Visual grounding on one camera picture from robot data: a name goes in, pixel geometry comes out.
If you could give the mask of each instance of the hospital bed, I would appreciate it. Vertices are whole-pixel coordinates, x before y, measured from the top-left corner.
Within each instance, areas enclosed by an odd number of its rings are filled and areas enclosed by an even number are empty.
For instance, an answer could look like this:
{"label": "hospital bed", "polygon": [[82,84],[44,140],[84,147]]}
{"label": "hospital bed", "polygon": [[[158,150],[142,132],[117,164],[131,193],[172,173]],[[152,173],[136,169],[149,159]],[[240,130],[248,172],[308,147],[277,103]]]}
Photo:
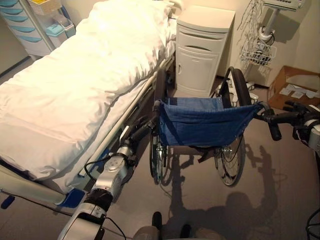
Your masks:
{"label": "hospital bed", "polygon": [[[153,94],[158,71],[174,61],[176,21],[169,17],[171,8],[164,1],[98,2],[75,36],[0,86],[2,192],[61,207],[79,204],[89,181],[85,164],[108,153]],[[49,69],[56,73],[49,75]],[[74,100],[80,103],[73,106]],[[58,110],[52,108],[57,102],[63,103]],[[50,122],[55,111],[62,118],[58,127]],[[80,120],[72,121],[72,115]],[[89,168],[91,175],[99,174],[96,169],[94,164]]]}

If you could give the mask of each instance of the wheelchair armrest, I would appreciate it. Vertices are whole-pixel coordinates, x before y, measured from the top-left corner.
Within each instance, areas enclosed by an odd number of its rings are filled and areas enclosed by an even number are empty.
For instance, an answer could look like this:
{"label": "wheelchair armrest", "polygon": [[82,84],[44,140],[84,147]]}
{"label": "wheelchair armrest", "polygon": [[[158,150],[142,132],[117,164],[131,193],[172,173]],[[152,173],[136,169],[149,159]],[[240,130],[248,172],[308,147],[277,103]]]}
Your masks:
{"label": "wheelchair armrest", "polygon": [[238,96],[239,105],[245,106],[245,105],[251,105],[251,97],[249,94],[249,90],[247,88],[246,80],[241,72],[240,69],[234,69],[232,66],[228,68],[226,71],[226,74],[224,76],[224,80],[221,85],[221,89],[218,93],[218,96],[221,96],[223,107],[224,108],[231,108],[231,101],[230,101],[230,93],[229,93],[229,86],[228,86],[228,77],[231,73],[233,78],[234,87],[236,90],[236,94]]}

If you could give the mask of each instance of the cabinet door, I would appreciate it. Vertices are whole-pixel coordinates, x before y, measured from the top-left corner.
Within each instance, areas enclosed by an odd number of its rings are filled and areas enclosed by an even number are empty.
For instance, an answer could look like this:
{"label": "cabinet door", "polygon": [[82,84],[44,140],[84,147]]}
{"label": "cabinet door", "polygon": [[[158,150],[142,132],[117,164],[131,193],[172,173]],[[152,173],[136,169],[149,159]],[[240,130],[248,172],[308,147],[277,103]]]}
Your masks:
{"label": "cabinet door", "polygon": [[218,58],[218,53],[203,54],[179,47],[176,55],[178,89],[195,96],[209,96]]}

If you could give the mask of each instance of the paper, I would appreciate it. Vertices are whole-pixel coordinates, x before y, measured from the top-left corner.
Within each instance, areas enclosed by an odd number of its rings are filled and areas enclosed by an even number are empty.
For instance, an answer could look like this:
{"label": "paper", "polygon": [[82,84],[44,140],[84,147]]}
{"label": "paper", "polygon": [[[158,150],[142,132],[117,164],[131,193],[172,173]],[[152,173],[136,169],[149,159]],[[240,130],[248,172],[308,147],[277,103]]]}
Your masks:
{"label": "paper", "polygon": [[305,94],[305,93],[308,91],[308,90],[305,89],[305,88],[302,88],[302,87],[300,87],[300,86],[293,85],[293,84],[288,84],[285,88],[286,88],[287,90],[299,92],[299,93],[302,93],[302,94]]}
{"label": "paper", "polygon": [[291,90],[288,90],[287,88],[282,88],[281,91],[279,92],[282,95],[286,95],[289,96],[289,94],[291,93]]}
{"label": "paper", "polygon": [[298,91],[295,91],[291,97],[296,98],[296,99],[300,99],[304,94]]}
{"label": "paper", "polygon": [[310,91],[310,90],[307,90],[305,95],[310,98],[310,99],[313,99],[313,98],[320,98],[320,93],[319,92],[315,92],[315,91]]}

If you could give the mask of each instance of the white bedding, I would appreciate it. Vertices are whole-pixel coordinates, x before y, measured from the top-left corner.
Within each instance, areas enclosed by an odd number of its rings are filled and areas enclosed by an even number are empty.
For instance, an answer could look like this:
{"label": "white bedding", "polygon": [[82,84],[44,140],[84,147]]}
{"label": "white bedding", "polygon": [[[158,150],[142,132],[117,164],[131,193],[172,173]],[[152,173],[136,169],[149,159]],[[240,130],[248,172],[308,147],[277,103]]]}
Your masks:
{"label": "white bedding", "polygon": [[165,57],[169,11],[163,1],[96,3],[75,36],[0,86],[0,156],[38,180],[80,158],[114,100]]}

